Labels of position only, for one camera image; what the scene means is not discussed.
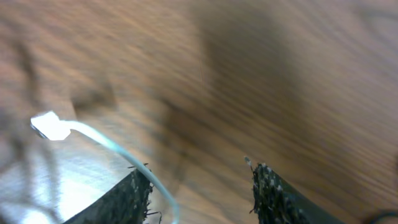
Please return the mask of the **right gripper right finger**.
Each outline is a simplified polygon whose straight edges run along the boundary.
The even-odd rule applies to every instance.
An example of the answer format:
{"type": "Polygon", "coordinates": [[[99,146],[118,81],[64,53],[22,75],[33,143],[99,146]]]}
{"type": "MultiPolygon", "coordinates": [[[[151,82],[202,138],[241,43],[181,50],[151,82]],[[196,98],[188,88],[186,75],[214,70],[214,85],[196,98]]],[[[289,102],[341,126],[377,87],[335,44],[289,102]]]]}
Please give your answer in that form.
{"type": "Polygon", "coordinates": [[[254,208],[259,224],[342,224],[310,201],[265,163],[245,162],[252,172],[254,208]]]}

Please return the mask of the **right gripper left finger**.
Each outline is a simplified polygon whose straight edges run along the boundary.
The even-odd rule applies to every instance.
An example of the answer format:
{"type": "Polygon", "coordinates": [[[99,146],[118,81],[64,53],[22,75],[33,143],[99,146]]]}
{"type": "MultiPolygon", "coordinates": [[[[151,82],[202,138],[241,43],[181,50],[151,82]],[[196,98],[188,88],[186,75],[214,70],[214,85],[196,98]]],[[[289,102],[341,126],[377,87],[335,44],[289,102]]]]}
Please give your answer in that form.
{"type": "Polygon", "coordinates": [[[150,181],[134,166],[130,173],[89,207],[64,224],[143,224],[149,215],[150,181]]]}

